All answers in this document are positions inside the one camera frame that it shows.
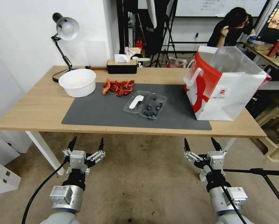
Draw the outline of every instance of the crayfish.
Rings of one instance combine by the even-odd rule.
[[[134,80],[130,80],[129,82],[128,81],[118,82],[118,81],[110,81],[110,79],[107,78],[107,82],[103,83],[104,88],[102,90],[102,94],[106,95],[108,91],[111,91],[111,92],[117,92],[116,96],[122,96],[122,95],[126,96],[132,92],[133,83]]]

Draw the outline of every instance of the tissue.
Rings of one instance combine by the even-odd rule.
[[[125,54],[115,54],[115,63],[129,63],[130,56]]]

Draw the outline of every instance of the small desk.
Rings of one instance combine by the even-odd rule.
[[[48,162],[57,169],[59,161],[50,150],[39,131],[74,132],[74,133],[108,133],[137,135],[174,135],[174,136],[217,136],[232,138],[262,138],[266,134],[244,109],[235,121],[210,121],[211,131],[109,127],[91,125],[62,124],[66,112],[74,98],[68,96],[60,85],[52,81],[52,75],[66,69],[65,66],[54,66],[36,85],[0,120],[0,130],[25,131]],[[135,83],[151,84],[184,84],[186,69],[180,68],[138,68],[137,74],[108,74],[106,70],[95,70],[96,82],[112,80],[130,80]]]
[[[274,57],[270,58],[267,56],[267,53],[269,52],[269,50],[259,51],[259,50],[256,50],[254,47],[252,47],[247,42],[243,42],[243,44],[249,49],[249,51],[253,52],[256,55],[253,62],[255,62],[257,64],[258,60],[260,58],[263,58],[274,68],[279,69],[279,60],[277,60]],[[261,86],[259,89],[260,90],[279,90],[279,81],[268,82],[267,84]]]

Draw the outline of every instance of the lamp shade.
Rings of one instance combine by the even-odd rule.
[[[63,40],[73,40],[79,33],[79,25],[75,19],[63,17],[60,13],[54,13],[52,19],[56,23],[56,31]]]

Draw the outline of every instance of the black shirt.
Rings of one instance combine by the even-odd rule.
[[[229,32],[227,33],[227,36],[225,38],[225,43],[224,46],[235,46],[238,38],[242,34],[249,35],[252,32],[253,29],[253,18],[251,15],[248,15],[248,21],[249,23],[241,28],[241,29],[236,29],[236,28],[229,28]],[[213,33],[208,41],[207,46],[210,47],[216,47],[218,40],[220,38],[220,31],[224,26],[228,26],[228,21],[223,19],[220,21],[214,28]]]

